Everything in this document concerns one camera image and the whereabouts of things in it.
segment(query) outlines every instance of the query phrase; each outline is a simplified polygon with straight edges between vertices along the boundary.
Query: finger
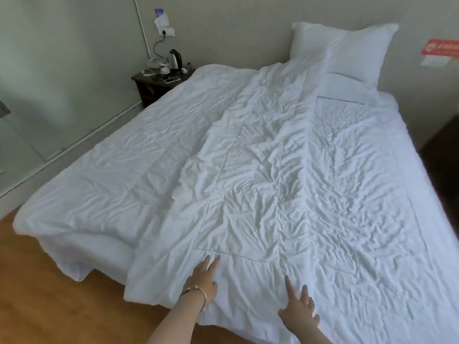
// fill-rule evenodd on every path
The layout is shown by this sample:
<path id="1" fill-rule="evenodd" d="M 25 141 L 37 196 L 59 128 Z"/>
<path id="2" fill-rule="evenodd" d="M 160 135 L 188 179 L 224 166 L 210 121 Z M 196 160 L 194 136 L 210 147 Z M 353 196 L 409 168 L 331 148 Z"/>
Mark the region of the finger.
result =
<path id="1" fill-rule="evenodd" d="M 218 265 L 220 263 L 220 255 L 217 256 L 215 260 L 210 264 L 208 271 L 212 273 L 212 275 L 215 274 L 215 270 L 217 269 Z"/>
<path id="2" fill-rule="evenodd" d="M 303 289 L 301 290 L 301 297 L 300 301 L 307 306 L 307 302 L 309 301 L 309 293 L 307 292 L 307 286 L 303 285 Z"/>
<path id="3" fill-rule="evenodd" d="M 307 303 L 307 307 L 311 312 L 314 312 L 315 304 L 314 304 L 314 300 L 311 297 L 309 297 L 309 301 Z"/>
<path id="4" fill-rule="evenodd" d="M 198 264 L 196 264 L 196 266 L 195 266 L 195 268 L 193 269 L 193 271 L 195 271 L 195 270 L 200 270 L 203 263 L 204 263 L 204 261 L 202 260 L 201 262 L 199 262 Z"/>
<path id="5" fill-rule="evenodd" d="M 207 266 L 209 265 L 209 261 L 210 261 L 210 256 L 207 255 L 206 258 L 202 261 L 202 264 L 199 267 L 199 269 L 205 272 L 207 270 Z"/>
<path id="6" fill-rule="evenodd" d="M 285 277 L 285 289 L 289 300 L 296 299 L 295 289 L 293 288 L 288 276 Z"/>

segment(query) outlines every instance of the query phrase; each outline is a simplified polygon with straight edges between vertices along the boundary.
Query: power cord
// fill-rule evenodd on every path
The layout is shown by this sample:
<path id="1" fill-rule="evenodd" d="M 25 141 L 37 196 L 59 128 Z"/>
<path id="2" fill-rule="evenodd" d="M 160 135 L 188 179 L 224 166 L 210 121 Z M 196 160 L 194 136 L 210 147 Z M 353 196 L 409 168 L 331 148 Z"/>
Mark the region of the power cord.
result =
<path id="1" fill-rule="evenodd" d="M 164 42 L 165 39 L 166 39 L 166 31 L 163 30 L 163 39 L 160 40 L 160 41 L 158 41 L 158 42 L 156 42 L 155 45 L 153 46 L 153 52 L 154 52 L 158 57 L 160 57 L 160 58 L 163 58 L 163 57 L 160 56 L 160 55 L 155 51 L 155 47 L 156 47 L 156 45 L 157 45 L 158 43 Z"/>

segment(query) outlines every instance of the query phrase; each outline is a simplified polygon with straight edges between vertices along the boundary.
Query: headboard wall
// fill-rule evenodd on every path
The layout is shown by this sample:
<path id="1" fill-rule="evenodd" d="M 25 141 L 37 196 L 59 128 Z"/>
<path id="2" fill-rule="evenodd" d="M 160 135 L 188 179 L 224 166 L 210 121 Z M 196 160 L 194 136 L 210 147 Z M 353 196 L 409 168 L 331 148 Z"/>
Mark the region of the headboard wall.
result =
<path id="1" fill-rule="evenodd" d="M 421 66 L 432 37 L 459 36 L 459 0 L 137 0 L 147 43 L 160 39 L 155 8 L 163 8 L 175 38 L 157 46 L 178 50 L 194 66 L 211 63 L 261 68 L 288 60 L 291 23 L 308 21 L 348 30 L 398 22 L 379 89 L 393 94 L 418 147 L 455 113 L 459 59 L 444 68 Z"/>

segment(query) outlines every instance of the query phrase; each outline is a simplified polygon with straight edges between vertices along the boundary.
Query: smartphone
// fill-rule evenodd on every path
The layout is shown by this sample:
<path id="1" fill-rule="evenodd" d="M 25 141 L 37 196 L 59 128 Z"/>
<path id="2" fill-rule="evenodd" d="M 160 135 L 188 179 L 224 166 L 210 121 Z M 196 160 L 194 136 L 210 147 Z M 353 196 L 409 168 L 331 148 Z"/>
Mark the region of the smartphone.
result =
<path id="1" fill-rule="evenodd" d="M 173 82 L 178 82 L 181 81 L 182 79 L 180 77 L 171 77 L 168 78 L 167 80 L 163 80 L 164 83 L 173 83 Z"/>

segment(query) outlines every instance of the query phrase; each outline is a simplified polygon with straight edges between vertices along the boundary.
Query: wrinkled fabric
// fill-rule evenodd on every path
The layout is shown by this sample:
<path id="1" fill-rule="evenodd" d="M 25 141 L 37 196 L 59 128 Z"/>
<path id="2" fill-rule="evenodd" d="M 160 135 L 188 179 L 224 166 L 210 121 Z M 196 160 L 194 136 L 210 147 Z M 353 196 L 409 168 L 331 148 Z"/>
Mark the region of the wrinkled fabric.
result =
<path id="1" fill-rule="evenodd" d="M 284 274 L 335 344 L 456 343 L 459 246 L 396 106 L 314 107 L 294 64 L 200 68 L 44 185 L 15 230 L 137 248 L 126 298 L 168 307 L 220 254 L 199 323 L 271 343 L 294 342 Z"/>
<path id="2" fill-rule="evenodd" d="M 322 52 L 261 69 L 213 123 L 164 223 L 141 240 L 127 300 L 172 307 L 197 261 L 220 254 L 224 282 L 200 323 L 293 341 L 277 310 L 284 276 L 308 268 L 305 143 L 325 62 Z"/>
<path id="3" fill-rule="evenodd" d="M 167 212 L 183 165 L 255 72 L 198 69 L 38 190 L 17 214 L 15 231 L 108 235 L 136 248 Z"/>

